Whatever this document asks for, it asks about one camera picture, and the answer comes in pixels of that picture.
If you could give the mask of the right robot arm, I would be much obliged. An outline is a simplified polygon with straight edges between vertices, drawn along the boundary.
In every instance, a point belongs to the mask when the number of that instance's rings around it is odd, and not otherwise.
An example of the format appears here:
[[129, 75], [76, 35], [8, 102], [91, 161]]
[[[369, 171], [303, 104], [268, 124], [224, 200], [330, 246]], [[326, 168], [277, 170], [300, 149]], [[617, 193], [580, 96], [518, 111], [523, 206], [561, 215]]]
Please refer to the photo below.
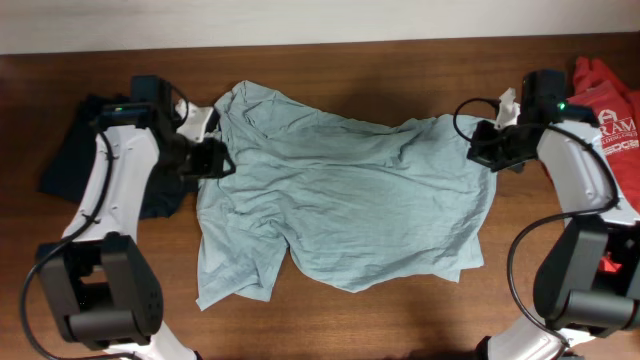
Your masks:
[[556, 70], [531, 72], [520, 97], [508, 89], [489, 103], [496, 118], [480, 122], [467, 137], [468, 159], [493, 172], [540, 161], [562, 209], [515, 237], [508, 271], [530, 232], [555, 221], [564, 230], [537, 270], [532, 309], [508, 274], [522, 315], [506, 331], [481, 340], [476, 358], [571, 359], [578, 344], [638, 329], [639, 214], [607, 162], [594, 112], [568, 102], [566, 77]]

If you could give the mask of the light blue t-shirt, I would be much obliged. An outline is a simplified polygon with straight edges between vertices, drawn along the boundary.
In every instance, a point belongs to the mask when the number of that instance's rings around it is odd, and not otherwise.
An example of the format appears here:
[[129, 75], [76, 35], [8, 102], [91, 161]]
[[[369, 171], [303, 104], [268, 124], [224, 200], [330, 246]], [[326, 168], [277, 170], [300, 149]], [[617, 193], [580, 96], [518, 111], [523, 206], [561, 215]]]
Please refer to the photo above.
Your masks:
[[204, 180], [197, 305], [268, 301], [285, 257], [356, 293], [412, 275], [481, 267], [496, 176], [469, 161], [473, 116], [389, 127], [327, 113], [243, 81], [216, 103], [235, 172]]

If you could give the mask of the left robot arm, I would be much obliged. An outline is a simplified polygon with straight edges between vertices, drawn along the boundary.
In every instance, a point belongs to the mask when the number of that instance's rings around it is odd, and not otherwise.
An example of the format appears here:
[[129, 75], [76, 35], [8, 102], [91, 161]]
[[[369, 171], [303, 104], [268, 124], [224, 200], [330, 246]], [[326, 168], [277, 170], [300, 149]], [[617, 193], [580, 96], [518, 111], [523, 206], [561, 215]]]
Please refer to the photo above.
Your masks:
[[92, 170], [78, 210], [55, 243], [39, 246], [24, 284], [39, 280], [62, 339], [94, 359], [197, 359], [164, 322], [159, 280], [137, 245], [149, 179], [220, 179], [236, 166], [214, 134], [211, 105], [195, 105], [156, 75], [131, 79], [130, 97], [91, 125]]

